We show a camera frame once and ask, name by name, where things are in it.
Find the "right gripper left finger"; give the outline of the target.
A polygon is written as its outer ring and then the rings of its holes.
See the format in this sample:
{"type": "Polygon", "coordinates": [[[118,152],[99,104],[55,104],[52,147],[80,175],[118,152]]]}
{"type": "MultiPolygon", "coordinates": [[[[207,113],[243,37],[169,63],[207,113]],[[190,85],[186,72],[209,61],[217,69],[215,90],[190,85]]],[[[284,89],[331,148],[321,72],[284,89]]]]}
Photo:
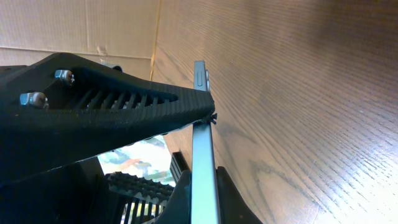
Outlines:
{"type": "Polygon", "coordinates": [[[70,165],[197,121],[207,91],[150,82],[70,53],[1,67],[1,183],[70,165]]]}

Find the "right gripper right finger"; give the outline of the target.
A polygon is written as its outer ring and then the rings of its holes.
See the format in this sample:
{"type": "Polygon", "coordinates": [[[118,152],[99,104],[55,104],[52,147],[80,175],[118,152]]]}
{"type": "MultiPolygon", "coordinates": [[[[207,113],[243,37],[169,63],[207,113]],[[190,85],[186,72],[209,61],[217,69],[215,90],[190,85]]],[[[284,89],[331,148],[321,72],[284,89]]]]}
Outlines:
{"type": "Polygon", "coordinates": [[[260,223],[246,205],[224,167],[216,170],[216,195],[193,193],[189,170],[181,173],[175,187],[145,178],[114,172],[107,175],[109,189],[117,194],[164,206],[156,223],[260,223]]]}

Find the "blue screen Galaxy smartphone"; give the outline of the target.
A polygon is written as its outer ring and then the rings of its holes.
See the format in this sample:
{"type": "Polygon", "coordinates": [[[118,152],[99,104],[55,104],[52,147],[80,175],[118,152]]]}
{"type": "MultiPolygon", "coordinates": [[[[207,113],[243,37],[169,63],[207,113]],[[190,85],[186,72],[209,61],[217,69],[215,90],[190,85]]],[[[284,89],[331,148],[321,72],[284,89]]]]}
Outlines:
{"type": "Polygon", "coordinates": [[[209,104],[202,121],[193,124],[191,224],[221,222],[211,130],[215,105],[212,99],[209,104]]]}

